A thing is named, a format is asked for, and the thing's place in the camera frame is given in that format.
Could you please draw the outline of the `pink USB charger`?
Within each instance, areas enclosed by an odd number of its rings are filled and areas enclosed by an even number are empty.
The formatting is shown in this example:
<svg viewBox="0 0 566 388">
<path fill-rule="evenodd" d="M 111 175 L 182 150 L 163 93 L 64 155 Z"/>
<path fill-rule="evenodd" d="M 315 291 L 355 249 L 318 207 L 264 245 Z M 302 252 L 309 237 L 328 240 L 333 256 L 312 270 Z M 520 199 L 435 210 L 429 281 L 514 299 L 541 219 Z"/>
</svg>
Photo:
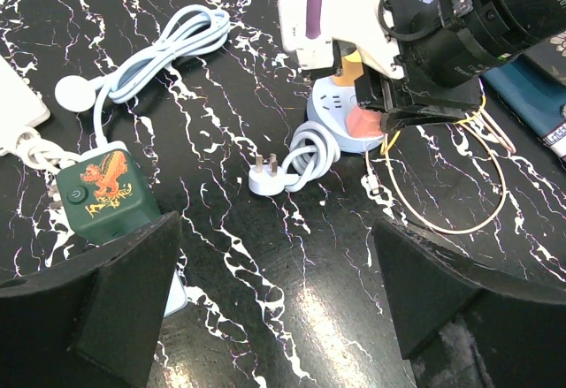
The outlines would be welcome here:
<svg viewBox="0 0 566 388">
<path fill-rule="evenodd" d="M 379 111 L 362 109 L 355 105 L 346 117 L 348 134 L 353 138 L 370 138 L 383 135 L 382 115 Z"/>
</svg>

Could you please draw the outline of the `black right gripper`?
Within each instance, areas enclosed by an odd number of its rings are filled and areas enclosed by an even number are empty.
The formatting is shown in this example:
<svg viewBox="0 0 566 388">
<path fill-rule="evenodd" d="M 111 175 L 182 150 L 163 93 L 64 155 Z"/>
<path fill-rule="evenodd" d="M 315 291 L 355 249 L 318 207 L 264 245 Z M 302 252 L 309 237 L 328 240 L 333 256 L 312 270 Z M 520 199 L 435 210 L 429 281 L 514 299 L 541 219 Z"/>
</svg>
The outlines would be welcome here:
<svg viewBox="0 0 566 388">
<path fill-rule="evenodd" d="M 355 88 L 387 134 L 464 120 L 479 110 L 481 75 L 565 29 L 565 0 L 380 0 L 378 12 L 404 74 L 364 68 Z"/>
</svg>

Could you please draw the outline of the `round light blue socket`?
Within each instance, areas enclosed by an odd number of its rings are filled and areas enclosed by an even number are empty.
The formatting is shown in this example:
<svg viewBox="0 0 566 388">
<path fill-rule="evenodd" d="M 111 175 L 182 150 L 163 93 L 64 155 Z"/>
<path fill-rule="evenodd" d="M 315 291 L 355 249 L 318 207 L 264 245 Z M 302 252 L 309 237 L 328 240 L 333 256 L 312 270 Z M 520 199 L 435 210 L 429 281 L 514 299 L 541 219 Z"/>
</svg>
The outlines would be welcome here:
<svg viewBox="0 0 566 388">
<path fill-rule="evenodd" d="M 316 121 L 334 136 L 341 152 L 362 154 L 378 148 L 383 135 L 354 137 L 347 129 L 347 117 L 356 108 L 354 87 L 340 87 L 332 77 L 316 80 L 307 102 L 307 119 Z"/>
</svg>

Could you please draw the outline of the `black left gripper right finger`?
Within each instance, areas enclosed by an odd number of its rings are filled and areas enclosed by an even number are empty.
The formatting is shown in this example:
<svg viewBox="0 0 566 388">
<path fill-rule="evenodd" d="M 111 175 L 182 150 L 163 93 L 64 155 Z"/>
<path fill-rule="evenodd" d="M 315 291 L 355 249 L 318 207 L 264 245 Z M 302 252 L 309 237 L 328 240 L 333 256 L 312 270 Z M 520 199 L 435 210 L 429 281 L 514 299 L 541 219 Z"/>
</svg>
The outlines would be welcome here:
<svg viewBox="0 0 566 388">
<path fill-rule="evenodd" d="M 563 387 L 565 291 L 457 254 L 390 218 L 372 234 L 419 387 Z"/>
</svg>

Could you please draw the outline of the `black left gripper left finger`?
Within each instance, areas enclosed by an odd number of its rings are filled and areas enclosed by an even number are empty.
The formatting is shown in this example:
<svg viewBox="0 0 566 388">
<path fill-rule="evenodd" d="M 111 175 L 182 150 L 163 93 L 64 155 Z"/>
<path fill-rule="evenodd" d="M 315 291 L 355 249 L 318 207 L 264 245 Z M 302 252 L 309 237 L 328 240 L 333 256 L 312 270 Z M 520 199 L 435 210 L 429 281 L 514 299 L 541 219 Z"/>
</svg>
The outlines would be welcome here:
<svg viewBox="0 0 566 388">
<path fill-rule="evenodd" d="M 180 246 L 176 212 L 1 284 L 3 387 L 144 387 Z"/>
</svg>

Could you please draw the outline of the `yellow USB charger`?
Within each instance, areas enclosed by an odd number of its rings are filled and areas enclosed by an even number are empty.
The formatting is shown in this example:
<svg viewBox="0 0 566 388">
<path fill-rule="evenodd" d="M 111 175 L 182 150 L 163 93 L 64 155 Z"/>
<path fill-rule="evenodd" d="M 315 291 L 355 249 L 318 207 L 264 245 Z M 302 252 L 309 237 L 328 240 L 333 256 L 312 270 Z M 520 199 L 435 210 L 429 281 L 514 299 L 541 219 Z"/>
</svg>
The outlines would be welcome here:
<svg viewBox="0 0 566 388">
<path fill-rule="evenodd" d="M 341 73 L 333 76 L 333 82 L 339 87 L 353 87 L 355 81 L 363 75 L 363 62 L 357 50 L 341 59 Z"/>
</svg>

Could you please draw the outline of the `white multicolour power strip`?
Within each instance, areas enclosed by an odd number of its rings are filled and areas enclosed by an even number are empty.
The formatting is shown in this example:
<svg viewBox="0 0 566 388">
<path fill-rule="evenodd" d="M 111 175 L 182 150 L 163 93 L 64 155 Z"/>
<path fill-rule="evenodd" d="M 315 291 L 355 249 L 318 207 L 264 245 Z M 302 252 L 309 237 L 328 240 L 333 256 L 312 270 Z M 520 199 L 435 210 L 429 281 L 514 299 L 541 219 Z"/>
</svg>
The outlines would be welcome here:
<svg viewBox="0 0 566 388">
<path fill-rule="evenodd" d="M 1 156 L 9 153 L 5 147 L 8 129 L 37 127 L 49 118 L 48 107 L 1 57 Z"/>
</svg>

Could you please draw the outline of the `green cube socket adapter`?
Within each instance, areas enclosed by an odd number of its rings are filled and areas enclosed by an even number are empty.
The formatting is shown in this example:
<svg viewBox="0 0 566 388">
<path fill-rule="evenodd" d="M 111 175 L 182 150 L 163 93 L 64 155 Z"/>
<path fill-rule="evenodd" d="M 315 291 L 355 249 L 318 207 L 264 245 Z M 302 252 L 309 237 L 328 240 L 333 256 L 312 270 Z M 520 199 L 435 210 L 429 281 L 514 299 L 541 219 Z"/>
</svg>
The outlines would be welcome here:
<svg viewBox="0 0 566 388">
<path fill-rule="evenodd" d="M 161 216 L 147 179 L 123 148 L 108 149 L 61 170 L 56 186 L 70 228 L 97 246 Z"/>
</svg>

